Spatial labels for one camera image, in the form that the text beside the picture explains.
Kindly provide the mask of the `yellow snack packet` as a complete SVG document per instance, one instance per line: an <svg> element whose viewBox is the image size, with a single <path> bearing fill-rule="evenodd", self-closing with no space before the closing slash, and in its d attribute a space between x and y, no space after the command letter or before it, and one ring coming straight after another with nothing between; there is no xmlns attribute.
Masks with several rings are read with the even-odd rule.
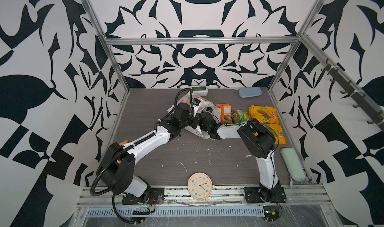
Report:
<svg viewBox="0 0 384 227"><path fill-rule="evenodd" d="M261 124L264 125L278 125L279 119L277 114L277 109L272 106L255 106L252 105L249 107L249 113L251 118L258 120Z"/></svg>
<svg viewBox="0 0 384 227"><path fill-rule="evenodd" d="M284 136L283 129L280 125L270 124L266 125L266 128L275 136L275 144L276 145L285 145L287 144L287 140Z"/></svg>

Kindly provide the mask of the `orange snack packet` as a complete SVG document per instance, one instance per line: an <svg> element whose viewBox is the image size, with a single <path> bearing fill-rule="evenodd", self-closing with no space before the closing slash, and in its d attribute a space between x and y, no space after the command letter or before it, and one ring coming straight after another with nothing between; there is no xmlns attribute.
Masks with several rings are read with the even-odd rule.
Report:
<svg viewBox="0 0 384 227"><path fill-rule="evenodd" d="M224 124L232 124L232 105L230 104L215 104L215 108L220 113L220 122Z"/></svg>

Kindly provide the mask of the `patterned paper gift bag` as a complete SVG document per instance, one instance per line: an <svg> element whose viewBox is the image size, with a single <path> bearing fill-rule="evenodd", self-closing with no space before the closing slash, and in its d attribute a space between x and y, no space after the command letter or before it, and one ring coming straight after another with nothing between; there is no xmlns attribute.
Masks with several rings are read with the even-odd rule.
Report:
<svg viewBox="0 0 384 227"><path fill-rule="evenodd" d="M192 94L192 96L190 96L190 95L191 95L191 92L188 91L180 100L177 101L177 104L184 102L184 103L187 103L188 105L191 106L192 100L194 98L198 98L201 100L201 104L200 104L199 110L197 112L198 117L200 118L200 113L202 113L202 112L210 112L212 115L214 115L217 118L217 123L220 123L220 113L215 108L215 105L212 102L210 102L209 100L207 100L207 99L205 99L199 95L195 95L195 94ZM185 130L189 131L190 133L192 133L192 134L194 134L200 138L203 138L199 125L195 129L193 129L191 127L186 127Z"/></svg>

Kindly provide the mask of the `green corn chips packet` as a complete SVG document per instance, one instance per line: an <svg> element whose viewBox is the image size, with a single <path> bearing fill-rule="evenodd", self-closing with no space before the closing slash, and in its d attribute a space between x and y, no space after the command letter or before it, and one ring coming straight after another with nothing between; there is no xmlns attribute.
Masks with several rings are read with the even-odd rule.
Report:
<svg viewBox="0 0 384 227"><path fill-rule="evenodd" d="M248 111L241 109L232 109L231 118L233 124L241 124L247 122L251 118L251 116Z"/></svg>

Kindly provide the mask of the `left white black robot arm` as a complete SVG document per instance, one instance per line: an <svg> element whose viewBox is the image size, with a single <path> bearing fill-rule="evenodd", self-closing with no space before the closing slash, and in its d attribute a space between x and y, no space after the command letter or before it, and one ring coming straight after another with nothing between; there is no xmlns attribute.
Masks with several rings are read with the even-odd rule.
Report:
<svg viewBox="0 0 384 227"><path fill-rule="evenodd" d="M111 192L116 196L131 195L140 203L147 201L151 187L145 180L134 175L136 164L156 148L179 137L182 129L198 123L196 115L200 103L196 98L191 105L181 102L158 121L154 130L148 134L127 144L110 145L91 185L91 196Z"/></svg>

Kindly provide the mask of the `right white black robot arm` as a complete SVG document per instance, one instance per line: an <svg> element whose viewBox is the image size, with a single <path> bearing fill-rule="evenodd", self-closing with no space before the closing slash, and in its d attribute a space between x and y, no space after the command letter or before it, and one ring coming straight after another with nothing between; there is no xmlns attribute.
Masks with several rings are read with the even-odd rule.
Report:
<svg viewBox="0 0 384 227"><path fill-rule="evenodd" d="M276 137L258 120L251 118L240 124L217 123L209 112L200 114L199 127L214 140L240 139L257 160L260 175L258 187L245 187L249 204L284 203L286 194L277 176L274 154L278 147Z"/></svg>

